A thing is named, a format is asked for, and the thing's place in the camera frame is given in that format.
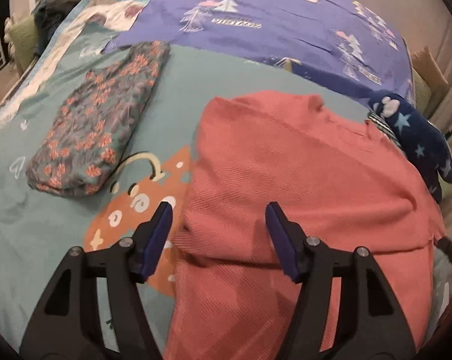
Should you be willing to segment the purple tree print sheet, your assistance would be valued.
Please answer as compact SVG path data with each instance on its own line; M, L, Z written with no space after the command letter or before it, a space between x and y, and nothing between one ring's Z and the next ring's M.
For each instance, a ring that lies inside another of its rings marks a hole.
M355 0L151 0L108 49L155 40L283 68L361 103L382 89L414 98L402 37Z

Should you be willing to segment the green cushion left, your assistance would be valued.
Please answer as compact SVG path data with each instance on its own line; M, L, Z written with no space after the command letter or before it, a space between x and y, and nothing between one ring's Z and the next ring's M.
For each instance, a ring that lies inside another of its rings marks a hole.
M35 60L35 47L38 43L38 30L35 18L29 15L10 27L8 32L13 46L13 60L22 76Z

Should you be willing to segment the peach pillow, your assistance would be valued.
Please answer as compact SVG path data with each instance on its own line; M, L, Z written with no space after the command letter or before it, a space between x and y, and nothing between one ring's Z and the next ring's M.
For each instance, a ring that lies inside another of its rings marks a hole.
M422 50L414 53L411 61L415 71L422 77L432 91L448 87L447 79L441 72L433 55L431 55L429 47L425 46Z

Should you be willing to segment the folded floral grey garment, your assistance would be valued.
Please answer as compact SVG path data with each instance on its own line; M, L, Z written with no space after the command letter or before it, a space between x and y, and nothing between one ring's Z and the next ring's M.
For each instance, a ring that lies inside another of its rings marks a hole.
M29 160L29 187L60 197L97 193L117 168L170 52L164 41L141 42L117 62L89 70Z

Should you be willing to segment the green pillow right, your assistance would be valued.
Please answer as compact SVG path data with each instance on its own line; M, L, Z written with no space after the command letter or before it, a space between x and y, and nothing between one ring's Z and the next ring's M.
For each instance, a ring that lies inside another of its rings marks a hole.
M428 106L432 98L432 91L422 76L413 70L414 89L415 89L415 102L416 108L419 113L429 118Z

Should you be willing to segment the coral red knit shirt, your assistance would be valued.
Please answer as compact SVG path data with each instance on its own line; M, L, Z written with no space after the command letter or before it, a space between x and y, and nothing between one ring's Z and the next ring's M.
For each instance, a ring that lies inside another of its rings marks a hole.
M328 246L368 248L414 342L425 338L434 244L445 233L420 173L371 122L317 95L216 97L196 128L196 159L174 236L176 301L166 359L273 359L299 286L281 270L268 203Z

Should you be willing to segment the navy star fleece garment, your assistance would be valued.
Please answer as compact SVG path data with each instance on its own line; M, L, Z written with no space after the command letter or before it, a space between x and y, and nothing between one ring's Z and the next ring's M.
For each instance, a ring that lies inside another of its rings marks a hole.
M442 201L441 181L452 184L452 154L444 135L406 99L386 90L373 93L369 106L397 138L434 201Z

